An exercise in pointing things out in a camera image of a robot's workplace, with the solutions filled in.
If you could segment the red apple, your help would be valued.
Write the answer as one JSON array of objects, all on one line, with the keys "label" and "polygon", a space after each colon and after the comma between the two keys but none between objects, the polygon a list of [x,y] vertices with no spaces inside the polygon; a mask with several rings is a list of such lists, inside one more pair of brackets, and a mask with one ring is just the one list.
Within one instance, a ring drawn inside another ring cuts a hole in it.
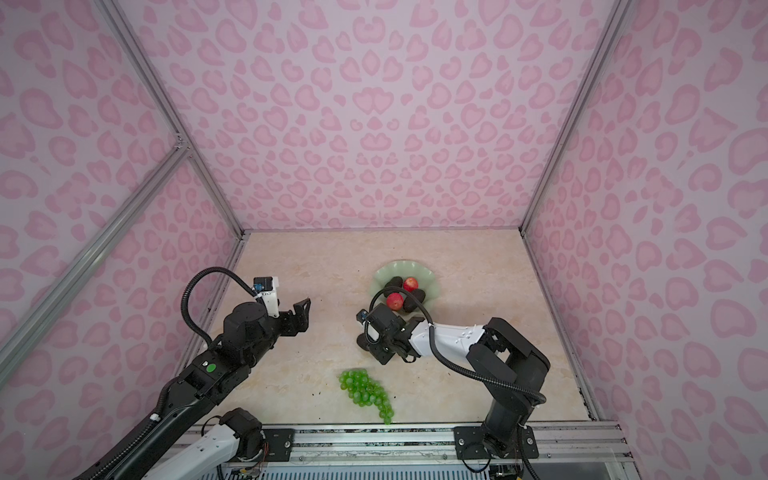
[{"label": "red apple", "polygon": [[388,294],[386,298],[386,305],[392,311],[401,311],[404,306],[404,298],[402,294],[398,292]]},{"label": "red apple", "polygon": [[407,277],[403,280],[402,287],[408,292],[413,292],[419,288],[419,282],[415,277]]}]

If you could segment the dark avocado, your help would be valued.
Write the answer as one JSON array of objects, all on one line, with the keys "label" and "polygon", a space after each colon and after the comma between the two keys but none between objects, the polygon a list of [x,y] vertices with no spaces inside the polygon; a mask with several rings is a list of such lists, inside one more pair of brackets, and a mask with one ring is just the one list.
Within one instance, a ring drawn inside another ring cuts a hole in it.
[{"label": "dark avocado", "polygon": [[412,313],[419,309],[418,305],[422,304],[426,298],[424,290],[416,288],[412,290],[408,295],[404,296],[404,302],[402,310],[406,313]]},{"label": "dark avocado", "polygon": [[384,286],[386,295],[400,293],[403,290],[404,279],[401,276],[392,277]]}]

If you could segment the green grape bunch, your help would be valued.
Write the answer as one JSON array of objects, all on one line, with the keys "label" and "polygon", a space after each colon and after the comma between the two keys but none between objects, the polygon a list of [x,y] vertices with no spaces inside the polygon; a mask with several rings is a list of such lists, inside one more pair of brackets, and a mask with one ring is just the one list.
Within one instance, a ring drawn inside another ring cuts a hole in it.
[{"label": "green grape bunch", "polygon": [[390,396],[383,385],[372,378],[365,369],[343,371],[339,376],[339,386],[347,392],[347,396],[359,407],[375,407],[378,416],[384,424],[391,424],[394,419],[394,408]]}]

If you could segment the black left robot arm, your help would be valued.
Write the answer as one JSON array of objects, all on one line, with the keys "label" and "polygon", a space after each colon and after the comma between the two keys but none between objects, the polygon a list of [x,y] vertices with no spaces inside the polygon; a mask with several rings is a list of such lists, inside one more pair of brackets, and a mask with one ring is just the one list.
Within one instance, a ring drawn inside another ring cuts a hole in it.
[{"label": "black left robot arm", "polygon": [[311,300],[275,317],[261,300],[236,306],[223,331],[161,389],[156,406],[79,479],[140,479],[164,454],[250,375],[280,337],[309,327]]}]

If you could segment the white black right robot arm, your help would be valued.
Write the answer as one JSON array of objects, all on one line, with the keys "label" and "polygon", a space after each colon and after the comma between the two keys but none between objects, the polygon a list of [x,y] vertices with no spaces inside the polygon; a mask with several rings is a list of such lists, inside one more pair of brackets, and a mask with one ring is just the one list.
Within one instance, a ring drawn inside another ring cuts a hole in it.
[{"label": "white black right robot arm", "polygon": [[358,346],[382,365],[395,357],[405,363],[432,357],[451,372],[481,383],[490,393],[490,409],[478,427],[454,429],[461,460],[539,457],[528,421],[544,404],[542,393],[551,363],[506,320],[458,327],[435,322],[426,313],[408,320],[388,306],[361,310]]}]

